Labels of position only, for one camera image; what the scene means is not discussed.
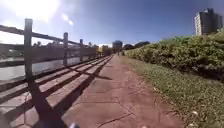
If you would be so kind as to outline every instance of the blue sky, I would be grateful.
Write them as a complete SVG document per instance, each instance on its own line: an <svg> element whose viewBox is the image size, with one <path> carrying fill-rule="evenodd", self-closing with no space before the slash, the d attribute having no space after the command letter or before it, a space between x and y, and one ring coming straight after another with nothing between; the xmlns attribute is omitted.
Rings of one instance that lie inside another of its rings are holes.
<svg viewBox="0 0 224 128"><path fill-rule="evenodd" d="M224 15L223 0L29 0L24 4L25 1L28 0L1 0L0 24L23 28L24 18L31 17L36 32L57 37L68 32L72 41L82 38L85 43L94 44L110 44L114 40L134 44L192 35L198 11L212 7ZM22 37L6 38L5 34L0 34L0 41L23 43Z"/></svg>

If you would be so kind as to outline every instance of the green bush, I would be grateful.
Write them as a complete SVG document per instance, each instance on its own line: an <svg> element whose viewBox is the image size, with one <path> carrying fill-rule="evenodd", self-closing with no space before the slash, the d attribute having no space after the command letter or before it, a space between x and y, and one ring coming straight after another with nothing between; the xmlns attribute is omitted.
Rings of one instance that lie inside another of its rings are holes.
<svg viewBox="0 0 224 128"><path fill-rule="evenodd" d="M128 57L224 80L224 30L213 35L174 37L126 51Z"/></svg>

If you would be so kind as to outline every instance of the paved path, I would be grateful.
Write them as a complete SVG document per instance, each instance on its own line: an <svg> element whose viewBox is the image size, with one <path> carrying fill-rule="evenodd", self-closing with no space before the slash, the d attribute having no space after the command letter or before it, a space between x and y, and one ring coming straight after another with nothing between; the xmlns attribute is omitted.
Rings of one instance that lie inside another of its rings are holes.
<svg viewBox="0 0 224 128"><path fill-rule="evenodd" d="M0 93L13 127L182 128L161 97L118 56L64 69Z"/></svg>

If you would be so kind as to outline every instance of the distant building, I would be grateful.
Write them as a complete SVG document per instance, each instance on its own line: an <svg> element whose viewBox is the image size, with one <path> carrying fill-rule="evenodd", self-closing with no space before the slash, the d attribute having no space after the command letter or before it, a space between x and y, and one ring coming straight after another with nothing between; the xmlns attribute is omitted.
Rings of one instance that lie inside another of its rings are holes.
<svg viewBox="0 0 224 128"><path fill-rule="evenodd" d="M223 28L222 16L214 13L211 8L204 12L198 12L195 16L196 35L210 34L217 32L218 29Z"/></svg>

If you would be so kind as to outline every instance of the green grass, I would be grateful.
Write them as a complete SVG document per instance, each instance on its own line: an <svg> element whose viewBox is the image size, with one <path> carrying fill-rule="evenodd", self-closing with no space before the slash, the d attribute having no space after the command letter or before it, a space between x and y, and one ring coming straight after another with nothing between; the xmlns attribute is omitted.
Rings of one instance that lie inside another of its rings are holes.
<svg viewBox="0 0 224 128"><path fill-rule="evenodd" d="M223 83L126 57L122 60L168 97L186 124L193 123L196 128L224 128Z"/></svg>

